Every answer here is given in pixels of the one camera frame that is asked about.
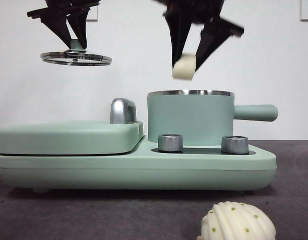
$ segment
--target electrical outlet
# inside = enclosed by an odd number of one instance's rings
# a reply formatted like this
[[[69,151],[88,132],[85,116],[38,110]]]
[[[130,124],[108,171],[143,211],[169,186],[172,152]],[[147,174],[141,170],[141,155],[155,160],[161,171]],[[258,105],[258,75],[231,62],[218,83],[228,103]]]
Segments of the electrical outlet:
[[[87,15],[88,22],[97,22],[98,20],[98,6],[90,7],[90,10]]]
[[[308,0],[300,0],[300,20],[308,21]]]

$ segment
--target silver knob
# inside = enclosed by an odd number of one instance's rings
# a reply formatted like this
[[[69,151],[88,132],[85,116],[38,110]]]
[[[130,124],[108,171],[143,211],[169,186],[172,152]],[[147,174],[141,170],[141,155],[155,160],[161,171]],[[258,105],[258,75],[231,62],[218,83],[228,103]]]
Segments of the silver knob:
[[[159,135],[158,150],[164,152],[183,151],[183,136],[178,134]]]
[[[228,154],[247,154],[248,138],[245,136],[222,137],[222,152]]]

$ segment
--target white foam block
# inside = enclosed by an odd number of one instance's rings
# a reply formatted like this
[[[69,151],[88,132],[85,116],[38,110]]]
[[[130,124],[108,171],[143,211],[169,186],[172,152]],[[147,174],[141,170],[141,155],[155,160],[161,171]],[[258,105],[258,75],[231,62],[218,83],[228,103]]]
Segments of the white foam block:
[[[183,54],[175,63],[172,75],[174,79],[192,80],[196,71],[196,56]]]

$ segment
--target stainless steel rim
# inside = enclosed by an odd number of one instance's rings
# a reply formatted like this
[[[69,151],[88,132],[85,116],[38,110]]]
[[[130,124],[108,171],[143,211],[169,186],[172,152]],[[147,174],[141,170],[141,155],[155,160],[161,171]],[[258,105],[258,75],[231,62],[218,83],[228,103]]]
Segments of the stainless steel rim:
[[[153,91],[148,93],[148,96],[154,95],[221,95],[233,97],[234,93],[230,91],[219,90],[166,90],[166,91]]]
[[[61,65],[72,66],[106,66],[112,62],[112,59],[108,56],[102,56],[97,54],[90,54],[84,51],[55,51],[45,52],[40,55],[44,62]],[[69,59],[81,59],[94,62],[79,62],[79,61],[66,61]]]

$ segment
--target green saucepan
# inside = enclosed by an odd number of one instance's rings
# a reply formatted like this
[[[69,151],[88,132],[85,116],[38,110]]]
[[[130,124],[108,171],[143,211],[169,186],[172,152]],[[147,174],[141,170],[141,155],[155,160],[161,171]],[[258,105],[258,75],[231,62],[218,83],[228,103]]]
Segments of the green saucepan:
[[[181,134],[184,145],[215,146],[233,135],[233,120],[271,122],[273,105],[234,105],[234,93],[218,90],[168,90],[148,94],[148,140]]]

